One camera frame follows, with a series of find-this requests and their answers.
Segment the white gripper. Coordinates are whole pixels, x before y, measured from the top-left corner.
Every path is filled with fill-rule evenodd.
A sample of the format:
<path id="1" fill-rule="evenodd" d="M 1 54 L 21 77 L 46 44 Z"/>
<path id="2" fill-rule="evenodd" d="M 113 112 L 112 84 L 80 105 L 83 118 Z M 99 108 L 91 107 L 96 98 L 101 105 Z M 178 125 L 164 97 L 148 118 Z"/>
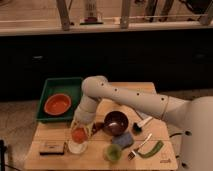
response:
<path id="1" fill-rule="evenodd" d="M 81 123 L 80 121 L 73 119 L 70 125 L 70 136 L 72 140 L 76 140 L 77 138 L 77 128 L 84 128 L 85 129 L 85 134 L 86 134 L 86 141 L 89 141 L 91 136 L 92 136 L 92 127 L 93 124 L 89 123 L 89 124 L 84 124 Z"/>

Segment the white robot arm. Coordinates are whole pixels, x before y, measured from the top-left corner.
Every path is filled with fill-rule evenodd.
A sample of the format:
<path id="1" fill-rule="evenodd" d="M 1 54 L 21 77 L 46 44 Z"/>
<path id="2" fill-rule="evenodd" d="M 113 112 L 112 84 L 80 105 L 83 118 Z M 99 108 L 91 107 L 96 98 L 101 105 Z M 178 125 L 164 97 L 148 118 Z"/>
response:
<path id="1" fill-rule="evenodd" d="M 173 124 L 184 131 L 178 171 L 213 171 L 213 96 L 191 101 L 116 87 L 105 76 L 90 76 L 81 84 L 82 97 L 73 121 L 89 125 L 102 99 L 109 99 Z"/>

